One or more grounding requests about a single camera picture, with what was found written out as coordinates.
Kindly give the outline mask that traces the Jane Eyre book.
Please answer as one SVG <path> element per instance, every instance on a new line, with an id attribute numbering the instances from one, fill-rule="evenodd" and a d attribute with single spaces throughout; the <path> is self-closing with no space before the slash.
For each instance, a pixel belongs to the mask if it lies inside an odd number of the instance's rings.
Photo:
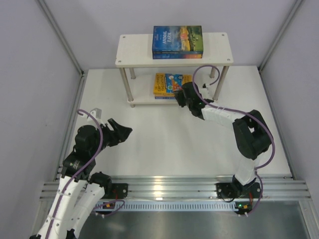
<path id="1" fill-rule="evenodd" d="M 154 54 L 153 59 L 201 59 L 202 54 Z"/>

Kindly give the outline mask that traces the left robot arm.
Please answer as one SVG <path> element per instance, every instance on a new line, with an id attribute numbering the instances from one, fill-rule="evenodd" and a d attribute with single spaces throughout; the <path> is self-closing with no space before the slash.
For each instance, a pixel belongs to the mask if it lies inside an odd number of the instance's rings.
<path id="1" fill-rule="evenodd" d="M 132 128 L 109 119 L 107 125 L 77 130 L 73 150 L 63 161 L 59 186 L 47 218 L 33 239 L 76 239 L 96 204 L 112 191 L 112 179 L 92 173 L 95 158 L 106 147 L 125 142 Z"/>

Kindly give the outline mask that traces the blue 91-Storey Treehouse book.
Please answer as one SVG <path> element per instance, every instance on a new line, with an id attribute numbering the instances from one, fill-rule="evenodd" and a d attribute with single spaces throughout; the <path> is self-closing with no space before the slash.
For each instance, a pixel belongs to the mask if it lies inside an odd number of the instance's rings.
<path id="1" fill-rule="evenodd" d="M 175 100 L 175 97 L 158 97 L 155 96 L 156 100 Z"/>

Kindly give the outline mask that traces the Animal Farm book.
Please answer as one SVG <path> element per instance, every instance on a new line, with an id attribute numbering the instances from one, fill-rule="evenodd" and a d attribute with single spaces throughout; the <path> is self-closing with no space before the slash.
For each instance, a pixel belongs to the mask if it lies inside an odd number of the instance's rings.
<path id="1" fill-rule="evenodd" d="M 202 26 L 154 26 L 153 51 L 204 51 Z"/>

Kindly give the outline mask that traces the orange Treehouse book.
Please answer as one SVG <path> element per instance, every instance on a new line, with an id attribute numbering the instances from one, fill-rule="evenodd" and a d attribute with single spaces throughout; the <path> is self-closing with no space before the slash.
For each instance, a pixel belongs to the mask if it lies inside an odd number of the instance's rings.
<path id="1" fill-rule="evenodd" d="M 191 75 L 156 73 L 154 83 L 154 94 L 173 94 L 181 90 L 182 85 L 191 82 Z"/>
<path id="2" fill-rule="evenodd" d="M 158 96 L 158 97 L 175 97 L 174 94 L 154 94 L 154 96 Z"/>

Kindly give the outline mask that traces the dark blue book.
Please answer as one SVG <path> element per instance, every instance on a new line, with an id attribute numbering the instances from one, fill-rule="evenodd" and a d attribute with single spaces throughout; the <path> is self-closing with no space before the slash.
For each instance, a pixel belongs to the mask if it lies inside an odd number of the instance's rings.
<path id="1" fill-rule="evenodd" d="M 152 54 L 203 54 L 203 51 L 153 51 Z"/>

